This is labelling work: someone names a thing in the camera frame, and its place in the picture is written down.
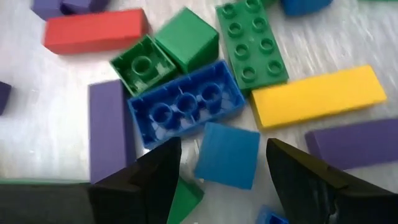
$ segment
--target yellow foam block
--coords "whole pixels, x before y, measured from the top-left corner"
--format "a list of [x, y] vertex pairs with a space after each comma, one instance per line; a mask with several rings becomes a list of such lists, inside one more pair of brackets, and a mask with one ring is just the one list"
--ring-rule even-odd
[[386, 101], [372, 67], [365, 65], [252, 91], [259, 128], [355, 110]]

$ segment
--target blue plastic brick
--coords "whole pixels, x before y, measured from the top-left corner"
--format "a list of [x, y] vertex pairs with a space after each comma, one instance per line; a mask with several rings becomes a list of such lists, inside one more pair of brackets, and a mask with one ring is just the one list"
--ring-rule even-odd
[[286, 218], [282, 218], [263, 205], [257, 217], [256, 224], [288, 224]]
[[260, 134], [207, 123], [195, 177], [251, 189], [257, 165]]
[[317, 12], [330, 5], [333, 0], [281, 0], [288, 16], [303, 16]]
[[240, 112], [245, 101], [224, 60], [129, 100], [144, 147], [191, 134], [207, 121]]

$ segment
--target gray floor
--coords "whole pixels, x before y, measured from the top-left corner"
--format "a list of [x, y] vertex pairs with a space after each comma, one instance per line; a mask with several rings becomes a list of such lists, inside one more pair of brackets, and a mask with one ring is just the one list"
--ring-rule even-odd
[[[154, 30], [183, 5], [216, 25], [214, 5], [227, 0], [114, 0], [111, 9], [143, 7]], [[108, 60], [118, 52], [60, 57], [41, 45], [44, 21], [30, 0], [0, 1], [0, 80], [14, 90], [0, 117], [0, 177], [88, 179], [87, 85], [116, 79]], [[290, 80], [370, 64], [389, 100], [370, 109], [262, 133], [256, 179], [250, 191], [205, 182], [205, 197], [184, 223], [254, 223], [262, 204], [282, 213], [265, 157], [267, 138], [306, 150], [303, 134], [314, 128], [396, 116], [398, 111], [398, 2], [335, 0], [328, 9], [286, 18], [269, 9]], [[230, 121], [256, 130], [250, 107]], [[201, 136], [186, 139], [201, 141]], [[349, 173], [398, 192], [398, 164]]]

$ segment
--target red foam block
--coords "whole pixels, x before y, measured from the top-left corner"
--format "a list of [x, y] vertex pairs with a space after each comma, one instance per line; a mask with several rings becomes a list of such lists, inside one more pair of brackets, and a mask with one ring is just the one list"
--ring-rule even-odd
[[56, 54], [125, 49], [148, 33], [142, 9], [51, 18], [44, 46]]

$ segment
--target purple foam block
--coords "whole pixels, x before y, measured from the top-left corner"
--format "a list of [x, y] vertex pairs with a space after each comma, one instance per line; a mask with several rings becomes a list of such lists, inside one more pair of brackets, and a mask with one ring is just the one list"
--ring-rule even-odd
[[0, 82], [0, 115], [6, 109], [7, 101], [11, 92], [11, 86], [7, 83]]
[[72, 13], [62, 4], [62, 0], [33, 0], [32, 10], [45, 21]]
[[368, 121], [310, 131], [308, 151], [338, 169], [398, 160], [398, 119]]
[[110, 0], [63, 0], [63, 4], [75, 14], [101, 12]]
[[131, 165], [136, 160], [133, 122], [120, 80], [96, 83], [90, 94], [90, 182]]

